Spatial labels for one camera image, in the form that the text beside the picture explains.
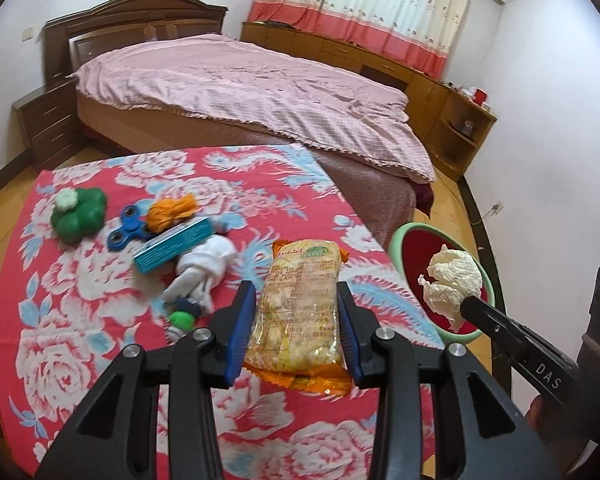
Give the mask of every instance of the light switch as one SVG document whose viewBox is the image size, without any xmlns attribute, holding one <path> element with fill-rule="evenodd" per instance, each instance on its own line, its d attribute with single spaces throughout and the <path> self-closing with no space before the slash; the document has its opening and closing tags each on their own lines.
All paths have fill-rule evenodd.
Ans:
<svg viewBox="0 0 600 480">
<path fill-rule="evenodd" d="M 33 38 L 33 27 L 27 27 L 22 31 L 22 41 L 31 40 Z"/>
</svg>

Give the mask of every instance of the red floral tablecloth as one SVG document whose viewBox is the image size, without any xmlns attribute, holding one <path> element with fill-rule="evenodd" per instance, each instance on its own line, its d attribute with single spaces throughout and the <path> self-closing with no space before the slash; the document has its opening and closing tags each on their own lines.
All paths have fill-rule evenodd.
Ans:
<svg viewBox="0 0 600 480">
<path fill-rule="evenodd" d="M 107 223 L 67 247 L 50 225 L 63 187 L 100 187 Z M 162 304 L 173 266 L 141 276 L 132 242 L 106 248 L 124 206 L 192 192 L 203 215 L 231 227 L 238 259 L 214 289 L 230 304 L 240 280 L 258 290 L 277 238 L 333 240 L 350 252 L 340 279 L 356 301 L 411 340 L 442 346 L 388 255 L 331 179 L 299 144 L 201 148 L 133 155 L 43 171 L 27 198 L 0 274 L 0 417 L 16 464 L 32 474 L 88 388 L 120 349 L 164 345 Z M 160 391 L 158 473 L 167 476 L 167 388 Z M 424 458 L 433 452 L 430 395 L 423 388 Z M 228 478 L 363 479 L 371 459 L 378 393 L 348 397 L 282 390 L 243 369 L 230 390 L 213 392 Z"/>
</svg>

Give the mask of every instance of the headboard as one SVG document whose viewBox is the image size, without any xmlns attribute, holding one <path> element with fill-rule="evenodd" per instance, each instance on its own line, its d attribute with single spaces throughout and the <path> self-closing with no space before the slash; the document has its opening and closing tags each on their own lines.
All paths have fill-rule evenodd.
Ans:
<svg viewBox="0 0 600 480">
<path fill-rule="evenodd" d="M 220 32 L 227 10 L 198 0 L 110 0 L 51 20 L 42 28 L 45 83 L 117 48 Z"/>
</svg>

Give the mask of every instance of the teal box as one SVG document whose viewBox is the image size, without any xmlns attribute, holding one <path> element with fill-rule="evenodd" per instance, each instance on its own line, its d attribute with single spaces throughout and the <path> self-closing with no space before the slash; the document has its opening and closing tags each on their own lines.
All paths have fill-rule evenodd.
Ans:
<svg viewBox="0 0 600 480">
<path fill-rule="evenodd" d="M 138 270 L 146 274 L 193 246 L 201 244 L 212 234 L 214 228 L 209 218 L 196 218 L 149 240 L 134 253 L 134 262 Z"/>
</svg>

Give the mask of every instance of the red cup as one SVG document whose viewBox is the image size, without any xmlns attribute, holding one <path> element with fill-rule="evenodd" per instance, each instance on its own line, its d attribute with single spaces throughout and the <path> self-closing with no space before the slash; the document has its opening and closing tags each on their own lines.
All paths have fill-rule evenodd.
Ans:
<svg viewBox="0 0 600 480">
<path fill-rule="evenodd" d="M 478 89 L 475 91 L 474 95 L 474 103 L 478 106 L 482 106 L 482 103 L 487 100 L 487 94 L 485 94 L 482 90 Z"/>
</svg>

